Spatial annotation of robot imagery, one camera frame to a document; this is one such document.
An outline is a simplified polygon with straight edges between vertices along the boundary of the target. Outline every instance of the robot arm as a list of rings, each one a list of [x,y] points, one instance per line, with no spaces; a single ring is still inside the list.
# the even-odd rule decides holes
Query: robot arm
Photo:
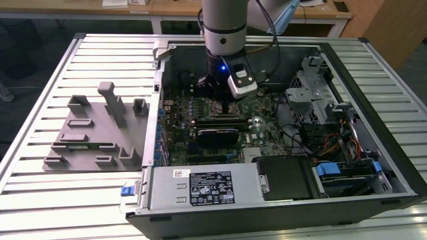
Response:
[[[268,0],[269,7],[273,8],[271,2],[279,3],[281,7],[285,5],[285,12],[277,15],[287,25],[299,0]],[[207,53],[207,76],[203,80],[209,86],[215,86],[215,98],[231,102],[253,93],[257,82],[265,79],[264,74],[252,73],[245,57],[248,0],[201,0],[201,7]]]

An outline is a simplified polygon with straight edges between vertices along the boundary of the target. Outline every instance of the wooden desk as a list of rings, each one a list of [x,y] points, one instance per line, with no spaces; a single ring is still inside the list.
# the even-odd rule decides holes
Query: wooden desk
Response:
[[[196,21],[200,8],[200,0],[151,0],[145,6],[120,9],[103,9],[103,0],[0,0],[0,18],[149,20],[153,33],[161,34],[161,21]],[[328,37],[339,37],[352,16],[328,0],[320,6],[299,7],[291,23],[332,25]]]
[[[356,13],[341,36],[364,37],[397,70],[427,36],[425,0],[344,0]]]
[[[155,0],[151,14],[156,16],[156,21],[196,21],[200,8],[200,0]],[[352,17],[351,12],[339,12],[333,1],[328,0],[325,4],[315,7],[299,7],[291,23],[332,25],[328,37],[339,38]]]

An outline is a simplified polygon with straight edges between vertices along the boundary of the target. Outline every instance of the blue latch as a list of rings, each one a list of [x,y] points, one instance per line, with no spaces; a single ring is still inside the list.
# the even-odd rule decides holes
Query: blue latch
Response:
[[[381,165],[377,161],[373,162],[373,168],[377,174],[383,171]]]
[[[123,186],[120,195],[121,195],[121,197],[133,196],[135,195],[135,186]]]
[[[315,167],[315,170],[319,176],[341,173],[339,165],[335,162],[320,163],[319,166]]]
[[[165,111],[163,110],[163,108],[159,108],[159,117],[164,117],[165,116]]]

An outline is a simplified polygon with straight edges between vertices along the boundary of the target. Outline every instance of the warning label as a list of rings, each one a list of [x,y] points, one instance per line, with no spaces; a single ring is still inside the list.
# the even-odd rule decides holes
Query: warning label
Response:
[[[235,203],[231,171],[189,174],[189,198],[192,206]]]

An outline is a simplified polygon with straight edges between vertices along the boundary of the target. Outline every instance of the slotted metal surface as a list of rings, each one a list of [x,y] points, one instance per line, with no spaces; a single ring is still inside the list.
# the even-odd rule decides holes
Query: slotted metal surface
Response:
[[[131,103],[135,97],[149,103],[155,70],[151,68],[155,41],[200,41],[197,36],[88,34],[73,40],[68,53],[45,90],[45,99],[35,110],[0,165],[7,167],[0,181],[0,235],[21,239],[145,239],[120,212],[120,187],[140,178],[139,172],[64,173],[44,172],[43,157],[49,152],[69,112],[71,95],[85,94],[103,102],[96,87],[113,81],[115,93]],[[249,37],[248,42],[264,40]],[[281,38],[283,42],[329,42],[348,68],[395,139],[427,179],[427,115],[411,90],[384,68],[356,39]],[[348,100],[337,86],[341,98]],[[125,198],[125,204],[136,202]],[[324,226],[204,237],[203,239],[425,239],[427,205],[392,210],[345,226]]]

